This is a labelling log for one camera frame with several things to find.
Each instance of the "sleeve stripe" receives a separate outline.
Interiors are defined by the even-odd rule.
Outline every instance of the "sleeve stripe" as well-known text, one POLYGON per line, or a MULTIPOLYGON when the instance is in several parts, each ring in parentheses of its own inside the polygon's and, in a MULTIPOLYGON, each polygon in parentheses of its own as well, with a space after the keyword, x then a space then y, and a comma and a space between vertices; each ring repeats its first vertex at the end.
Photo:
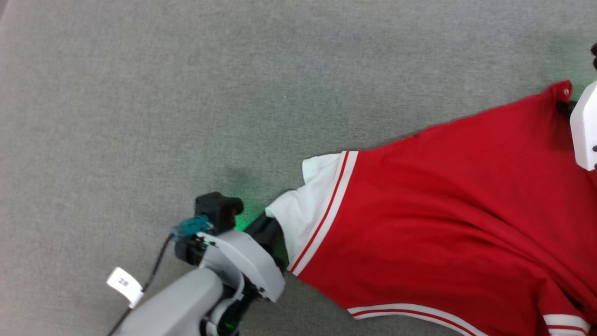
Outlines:
POLYGON ((576 315, 547 314, 543 315, 543 319, 549 329, 567 329, 589 333, 590 324, 576 315))
POLYGON ((350 176, 352 174, 352 170, 356 164, 356 157, 358 152, 345 152, 344 153, 344 160, 342 165, 339 167, 339 170, 336 174, 336 186, 334 191, 330 197, 330 201, 328 202, 328 206, 325 210, 325 213, 321 217, 317 228, 314 232, 310 235, 310 239, 302 249, 302 252, 298 255, 298 258, 292 262, 292 266, 290 268, 290 272, 298 276, 305 266, 309 263, 311 258, 314 256, 317 248, 321 245, 325 235, 330 230, 330 227, 336 218, 336 214, 338 209, 340 208, 340 203, 342 203, 342 198, 346 192, 346 188, 348 186, 348 182, 350 180, 350 176))
POLYGON ((549 334, 550 335, 577 335, 579 334, 578 332, 581 333, 581 335, 587 335, 587 332, 584 331, 583 328, 578 327, 578 326, 569 326, 569 325, 548 325, 547 328, 549 329, 549 334))
POLYGON ((385 304, 371 307, 356 307, 348 309, 355 319, 369 317, 402 315, 433 322, 455 330, 464 336, 487 336, 485 333, 467 323, 458 316, 442 310, 417 304, 385 304))

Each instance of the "white sleeve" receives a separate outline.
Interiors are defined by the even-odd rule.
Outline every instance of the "white sleeve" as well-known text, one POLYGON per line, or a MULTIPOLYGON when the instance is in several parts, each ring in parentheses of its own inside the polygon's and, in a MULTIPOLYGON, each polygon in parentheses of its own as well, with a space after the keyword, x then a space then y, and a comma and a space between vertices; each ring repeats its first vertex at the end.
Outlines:
POLYGON ((292 261, 307 243, 309 233, 334 191, 334 181, 343 154, 329 154, 303 161, 305 185, 278 197, 265 209, 284 232, 288 258, 292 261))

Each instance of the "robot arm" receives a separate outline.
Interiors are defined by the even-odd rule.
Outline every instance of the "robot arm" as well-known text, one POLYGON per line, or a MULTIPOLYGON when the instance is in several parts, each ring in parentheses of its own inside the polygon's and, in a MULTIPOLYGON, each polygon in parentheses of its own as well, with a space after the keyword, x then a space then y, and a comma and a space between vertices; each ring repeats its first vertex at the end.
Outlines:
POLYGON ((597 169, 597 81, 580 96, 570 116, 570 127, 576 163, 588 171, 597 169))
POLYGON ((132 311, 121 336, 237 336, 250 304, 282 295, 286 263, 274 256, 283 242, 273 218, 234 230, 238 198, 219 193, 196 199, 195 217, 173 228, 176 256, 198 268, 132 311))

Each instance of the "white label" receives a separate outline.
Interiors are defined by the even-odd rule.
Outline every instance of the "white label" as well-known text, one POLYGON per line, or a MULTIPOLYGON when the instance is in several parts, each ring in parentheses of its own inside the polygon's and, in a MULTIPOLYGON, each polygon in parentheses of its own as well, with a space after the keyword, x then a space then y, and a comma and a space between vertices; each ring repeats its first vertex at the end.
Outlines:
POLYGON ((134 308, 143 297, 141 284, 120 267, 114 268, 106 283, 131 301, 131 304, 128 305, 130 308, 134 308))

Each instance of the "white robot part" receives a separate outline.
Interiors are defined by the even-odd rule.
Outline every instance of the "white robot part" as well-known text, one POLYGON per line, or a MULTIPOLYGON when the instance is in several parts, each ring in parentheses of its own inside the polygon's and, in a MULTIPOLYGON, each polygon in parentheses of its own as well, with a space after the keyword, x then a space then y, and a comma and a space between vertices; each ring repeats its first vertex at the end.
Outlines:
POLYGON ((591 171, 597 169, 597 81, 580 96, 570 116, 576 163, 591 171))
POLYGON ((121 336, 199 336, 198 323, 220 300, 222 281, 196 268, 135 309, 121 336))
POLYGON ((203 265, 220 264, 225 256, 258 289, 261 296, 277 302, 284 291, 285 280, 272 256, 247 233, 230 230, 218 236, 200 232, 198 237, 213 243, 219 253, 207 253, 203 265))
POLYGON ((205 319, 205 331, 209 336, 217 336, 217 327, 226 310, 234 304, 234 302, 242 300, 242 291, 245 288, 245 277, 240 269, 232 263, 222 251, 210 246, 205 251, 203 259, 199 264, 199 268, 207 268, 215 272, 220 280, 231 288, 236 288, 232 298, 220 301, 211 311, 209 316, 205 319))

